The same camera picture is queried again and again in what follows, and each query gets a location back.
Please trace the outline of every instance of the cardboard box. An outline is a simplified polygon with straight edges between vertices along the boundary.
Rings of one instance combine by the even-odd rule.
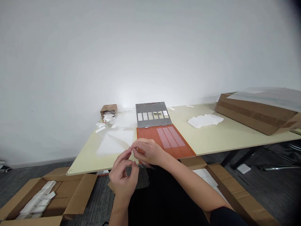
[[[219,163],[207,165],[201,156],[181,159],[191,170],[206,168],[223,196],[248,225],[280,225]]]
[[[221,94],[215,111],[266,135],[301,128],[301,113],[244,100],[229,99],[234,93]]]
[[[102,119],[103,119],[103,114],[108,111],[114,111],[114,113],[117,114],[117,104],[104,105],[103,108],[100,110],[100,115]]]
[[[94,187],[97,175],[80,174],[66,176],[69,167],[57,168],[43,177],[29,180],[18,193],[0,209],[1,226],[9,225],[60,225],[62,220],[71,220],[83,214]],[[15,220],[31,198],[47,183],[57,183],[51,191],[56,196],[50,201],[41,218]]]

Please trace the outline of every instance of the gray carpet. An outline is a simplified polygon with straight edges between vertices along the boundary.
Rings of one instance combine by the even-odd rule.
[[[273,149],[281,151],[280,146]],[[232,162],[237,161],[247,150],[241,150]],[[205,155],[203,158],[208,164],[220,163],[228,152]],[[286,161],[275,157],[267,151],[259,151],[247,163],[251,164],[279,163]],[[42,177],[58,167],[71,166],[72,162],[49,164],[44,166],[14,169],[10,173],[0,174],[0,207],[2,207],[14,194],[31,178]],[[241,174],[226,169],[229,173],[273,216],[281,225],[293,225],[301,190],[301,169],[287,169],[262,172],[252,166],[252,170]],[[64,221],[61,225],[102,225],[109,221],[114,200],[114,194],[107,186],[108,176],[96,180],[90,200],[83,215],[75,216],[71,221]],[[137,188],[148,186],[148,177],[145,169],[140,169]]]

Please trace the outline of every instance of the light yellow tabletop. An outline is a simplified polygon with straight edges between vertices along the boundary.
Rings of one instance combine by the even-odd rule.
[[[292,132],[301,135],[301,129],[296,129],[296,130],[293,130]]]
[[[172,123],[188,142],[196,155],[279,143],[301,138],[300,135],[292,132],[267,136],[239,122],[227,118],[226,116],[216,113],[214,111],[215,105],[216,104],[193,105],[193,108],[187,106],[177,106],[173,107],[175,110],[170,110],[167,108]],[[212,125],[202,127],[200,129],[196,129],[187,123],[187,121],[193,116],[205,114],[218,115],[224,118],[224,120],[216,126]],[[118,118],[119,125],[121,125],[121,127],[127,127],[127,129],[135,132],[133,138],[135,139],[137,137],[136,112],[119,112],[117,114],[117,119]],[[109,126],[99,133],[95,133],[95,131],[93,131],[87,143],[67,172],[67,175],[90,173],[112,168],[113,163],[119,154],[98,156],[96,153],[105,134],[110,130],[118,129],[118,127],[108,127]]]

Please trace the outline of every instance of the open cardboard box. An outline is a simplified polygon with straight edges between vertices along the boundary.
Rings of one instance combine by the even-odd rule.
[[[248,225],[280,225],[219,163],[207,165],[201,156],[181,159],[181,162],[191,170],[207,169],[218,183],[217,188]],[[108,186],[115,193],[111,182]]]
[[[117,104],[113,105],[104,105],[103,108],[100,110],[101,118],[103,119],[103,115],[105,112],[113,111],[115,114],[117,114]]]
[[[1,226],[60,225],[63,219],[71,220],[83,214],[94,187],[97,175],[80,174],[66,176],[69,167],[57,168],[40,178],[29,180],[18,193],[0,209]],[[42,217],[15,220],[31,198],[48,182],[55,180],[52,188],[56,196],[50,201]]]

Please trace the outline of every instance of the orange plastic board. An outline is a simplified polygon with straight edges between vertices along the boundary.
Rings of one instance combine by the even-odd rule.
[[[175,159],[196,156],[173,124],[149,128],[137,128],[137,137],[153,139],[164,151],[169,153]]]

